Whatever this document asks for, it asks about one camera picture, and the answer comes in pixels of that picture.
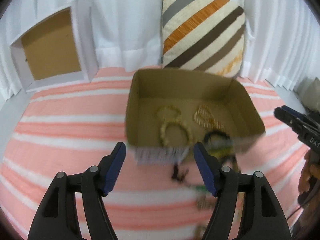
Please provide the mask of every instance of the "cardboard box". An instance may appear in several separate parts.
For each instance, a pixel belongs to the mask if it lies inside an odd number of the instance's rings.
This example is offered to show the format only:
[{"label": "cardboard box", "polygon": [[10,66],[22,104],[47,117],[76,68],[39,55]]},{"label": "cardboard box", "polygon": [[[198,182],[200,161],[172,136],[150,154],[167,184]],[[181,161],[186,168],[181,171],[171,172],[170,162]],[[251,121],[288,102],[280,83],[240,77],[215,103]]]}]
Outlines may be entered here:
[{"label": "cardboard box", "polygon": [[161,145],[162,121],[156,112],[168,105],[180,109],[194,143],[202,142],[208,130],[193,121],[201,103],[210,107],[231,138],[253,138],[246,140],[247,147],[265,132],[247,91],[234,79],[178,69],[138,70],[132,79],[126,111],[127,140],[135,148],[138,163],[179,163],[188,152],[191,154],[192,149],[185,146],[185,132],[176,125],[168,127],[166,133],[172,147]]}]

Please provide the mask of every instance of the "bed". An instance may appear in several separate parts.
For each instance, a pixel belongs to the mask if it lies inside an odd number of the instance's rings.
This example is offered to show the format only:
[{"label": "bed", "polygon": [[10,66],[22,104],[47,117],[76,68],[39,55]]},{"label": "bed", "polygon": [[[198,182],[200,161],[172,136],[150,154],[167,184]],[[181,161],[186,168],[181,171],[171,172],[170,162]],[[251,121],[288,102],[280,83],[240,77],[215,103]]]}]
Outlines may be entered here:
[{"label": "bed", "polygon": [[[124,115],[132,76],[123,68],[102,68],[90,84],[44,90],[31,98],[7,145],[0,173],[0,206],[23,239],[57,172],[81,173],[110,154],[117,141],[126,141]],[[284,104],[273,88],[238,80],[266,127],[265,136],[237,156],[238,165],[243,173],[265,174],[288,217],[298,206],[307,147],[273,117],[274,108]],[[202,181],[195,163],[183,164],[186,168],[191,182]],[[138,166],[128,151],[115,189],[104,198],[119,239],[193,239],[195,228],[209,221],[212,211],[198,211],[196,193],[173,183],[171,173],[171,165]],[[90,239],[80,194],[76,201],[83,238]],[[298,216],[289,220],[290,226]],[[236,212],[230,239],[238,227]]]}]

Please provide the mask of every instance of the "bedsheet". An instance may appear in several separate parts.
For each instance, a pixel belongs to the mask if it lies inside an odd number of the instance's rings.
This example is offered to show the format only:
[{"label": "bedsheet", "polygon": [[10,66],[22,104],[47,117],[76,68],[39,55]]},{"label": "bedsheet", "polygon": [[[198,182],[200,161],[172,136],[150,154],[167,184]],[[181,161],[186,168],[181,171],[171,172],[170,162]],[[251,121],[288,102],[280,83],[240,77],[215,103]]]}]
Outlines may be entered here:
[{"label": "bedsheet", "polygon": [[[110,154],[117,141],[126,141],[124,115],[132,76],[123,68],[103,68],[90,84],[44,90],[31,98],[7,145],[0,173],[1,208],[24,239],[57,172],[83,172]],[[308,149],[273,117],[274,108],[284,104],[273,88],[238,80],[266,127],[265,136],[237,156],[238,165],[243,173],[262,171],[289,216],[298,206],[298,181]],[[190,183],[202,182],[195,163],[182,168],[189,169]],[[128,151],[114,190],[103,199],[119,239],[193,239],[196,226],[208,223],[212,211],[198,211],[197,193],[173,183],[171,173],[172,165],[137,166]],[[76,202],[83,238],[90,239],[81,194],[76,194]],[[230,239],[236,237],[238,217],[236,212]]]}]

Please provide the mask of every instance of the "silver bolt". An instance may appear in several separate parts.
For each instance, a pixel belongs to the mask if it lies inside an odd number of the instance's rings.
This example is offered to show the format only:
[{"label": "silver bolt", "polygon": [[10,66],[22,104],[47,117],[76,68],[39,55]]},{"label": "silver bolt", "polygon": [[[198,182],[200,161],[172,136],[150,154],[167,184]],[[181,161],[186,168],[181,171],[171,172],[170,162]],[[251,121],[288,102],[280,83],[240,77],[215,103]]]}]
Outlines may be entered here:
[{"label": "silver bolt", "polygon": [[230,167],[228,167],[228,166],[222,166],[222,167],[221,167],[221,170],[224,171],[224,172],[229,172],[229,171],[231,171]]},{"label": "silver bolt", "polygon": [[256,174],[256,176],[258,178],[262,178],[263,177],[263,173],[261,171],[256,171],[255,174]]},{"label": "silver bolt", "polygon": [[91,166],[91,167],[89,168],[89,171],[90,171],[90,172],[96,172],[98,169],[99,169],[98,166]]},{"label": "silver bolt", "polygon": [[64,177],[64,172],[60,171],[57,173],[57,178],[63,178]]}]

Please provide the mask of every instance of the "curtain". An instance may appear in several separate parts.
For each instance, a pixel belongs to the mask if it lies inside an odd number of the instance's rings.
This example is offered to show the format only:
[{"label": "curtain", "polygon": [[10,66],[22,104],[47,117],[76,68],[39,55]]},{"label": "curtain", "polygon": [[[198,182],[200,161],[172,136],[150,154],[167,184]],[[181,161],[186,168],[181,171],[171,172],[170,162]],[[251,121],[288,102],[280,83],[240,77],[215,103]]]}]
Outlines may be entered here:
[{"label": "curtain", "polygon": [[297,90],[317,69],[320,26],[304,0],[236,0],[246,13],[242,77]]},{"label": "curtain", "polygon": [[[9,45],[41,15],[73,0],[13,0],[0,19],[0,92],[21,88]],[[162,0],[89,0],[99,67],[134,71],[159,63]],[[295,87],[319,47],[319,25],[303,0],[233,0],[246,13],[241,76]]]}]

